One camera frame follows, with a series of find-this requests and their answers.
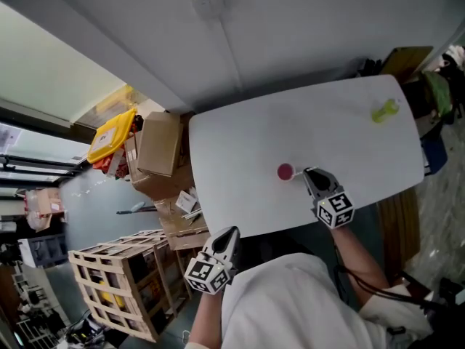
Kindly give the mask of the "green cushioned chair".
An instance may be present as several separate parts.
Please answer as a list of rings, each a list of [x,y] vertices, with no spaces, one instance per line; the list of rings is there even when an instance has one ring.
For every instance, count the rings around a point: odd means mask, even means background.
[[[424,71],[421,75],[426,85],[426,98],[433,104],[437,116],[448,115],[453,109],[453,101],[446,78],[434,71]]]

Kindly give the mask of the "red plastic bin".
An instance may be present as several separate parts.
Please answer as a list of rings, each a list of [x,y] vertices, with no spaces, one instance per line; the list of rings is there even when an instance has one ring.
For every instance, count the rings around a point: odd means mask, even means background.
[[[93,163],[92,168],[101,171],[109,178],[124,179],[129,174],[126,151],[119,148],[115,153]]]

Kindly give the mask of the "small open cardboard box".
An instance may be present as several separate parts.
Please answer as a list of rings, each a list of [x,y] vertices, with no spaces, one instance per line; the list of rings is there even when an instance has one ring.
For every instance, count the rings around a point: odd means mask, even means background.
[[[45,188],[36,191],[38,211],[41,215],[55,214],[64,211],[60,190],[58,188]]]

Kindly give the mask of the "large brown cardboard box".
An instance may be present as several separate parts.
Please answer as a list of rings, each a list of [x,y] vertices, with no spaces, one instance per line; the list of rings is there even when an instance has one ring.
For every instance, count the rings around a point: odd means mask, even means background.
[[[171,177],[158,174],[143,173],[137,169],[137,147],[141,132],[130,137],[124,144],[126,161],[129,168],[129,178],[134,189],[145,194],[153,201],[178,196],[181,190],[188,191],[195,185],[190,163],[188,138],[182,138],[181,153],[178,167]]]

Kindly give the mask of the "green plastic bottle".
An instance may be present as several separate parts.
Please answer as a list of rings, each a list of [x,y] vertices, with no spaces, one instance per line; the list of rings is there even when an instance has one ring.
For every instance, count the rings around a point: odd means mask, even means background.
[[[371,119],[375,123],[382,123],[391,116],[396,115],[400,109],[400,101],[398,99],[390,98],[384,102],[382,106],[371,112]]]

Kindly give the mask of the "person's right forearm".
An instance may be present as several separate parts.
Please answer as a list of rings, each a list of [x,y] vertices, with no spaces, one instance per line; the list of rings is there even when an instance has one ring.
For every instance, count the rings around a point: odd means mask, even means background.
[[[331,229],[330,233],[347,269],[371,286],[390,288],[380,265],[347,226]]]

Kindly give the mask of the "yellow bin lid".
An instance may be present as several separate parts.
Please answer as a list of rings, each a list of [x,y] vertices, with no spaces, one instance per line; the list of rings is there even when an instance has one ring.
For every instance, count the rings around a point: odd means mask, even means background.
[[[105,122],[96,131],[87,153],[87,161],[94,164],[115,153],[126,141],[132,128],[137,109],[132,108]]]

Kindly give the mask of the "blue chair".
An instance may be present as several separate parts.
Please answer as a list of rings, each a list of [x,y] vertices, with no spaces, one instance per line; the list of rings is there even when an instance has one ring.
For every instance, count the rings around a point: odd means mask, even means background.
[[[424,156],[424,176],[438,173],[448,161],[442,137],[421,140],[421,148]]]

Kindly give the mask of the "small brown cardboard box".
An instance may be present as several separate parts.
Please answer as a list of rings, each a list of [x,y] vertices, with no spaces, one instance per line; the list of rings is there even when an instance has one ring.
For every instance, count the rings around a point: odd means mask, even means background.
[[[178,166],[182,130],[180,115],[150,113],[137,145],[137,169],[147,175],[171,177]]]

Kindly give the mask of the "flat taped cardboard box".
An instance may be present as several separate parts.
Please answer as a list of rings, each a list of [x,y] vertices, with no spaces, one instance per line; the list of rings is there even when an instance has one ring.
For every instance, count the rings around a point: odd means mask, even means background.
[[[158,218],[173,251],[203,247],[210,237],[209,229],[201,214],[199,218],[193,215],[185,219],[183,212],[175,205],[176,199],[165,198],[154,201]]]

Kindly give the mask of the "yellow object inside crate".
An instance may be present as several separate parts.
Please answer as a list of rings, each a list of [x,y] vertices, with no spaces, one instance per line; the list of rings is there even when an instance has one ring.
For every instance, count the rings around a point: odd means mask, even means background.
[[[118,307],[124,306],[119,296],[111,295],[109,292],[104,292],[102,290],[100,290],[100,295],[102,296],[102,299],[104,299],[106,302],[116,304]]]

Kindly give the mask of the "brown wooden board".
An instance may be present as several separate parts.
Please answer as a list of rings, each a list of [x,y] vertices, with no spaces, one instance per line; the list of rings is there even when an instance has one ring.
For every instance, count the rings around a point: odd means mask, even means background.
[[[432,50],[432,46],[396,47],[383,62],[380,74],[393,76],[399,84],[403,84]]]

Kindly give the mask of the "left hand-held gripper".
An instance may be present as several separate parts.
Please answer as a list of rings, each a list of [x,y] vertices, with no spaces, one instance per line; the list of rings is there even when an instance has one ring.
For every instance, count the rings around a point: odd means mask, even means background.
[[[184,279],[196,291],[215,295],[230,284],[237,273],[235,267],[240,248],[240,231],[232,226],[219,230],[193,257]]]

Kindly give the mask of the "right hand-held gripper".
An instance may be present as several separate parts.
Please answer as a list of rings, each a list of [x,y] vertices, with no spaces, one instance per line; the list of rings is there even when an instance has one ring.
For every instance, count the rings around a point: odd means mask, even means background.
[[[306,168],[302,175],[319,221],[335,229],[353,220],[353,200],[331,173],[320,168]]]

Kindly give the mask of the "wooden slat crate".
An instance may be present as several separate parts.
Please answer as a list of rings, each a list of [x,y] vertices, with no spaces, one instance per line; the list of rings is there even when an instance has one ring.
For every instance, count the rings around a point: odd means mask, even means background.
[[[183,279],[191,249],[171,250],[162,230],[143,230],[73,250],[68,259],[92,317],[132,337],[157,342],[192,291]],[[121,298],[106,302],[100,290]]]

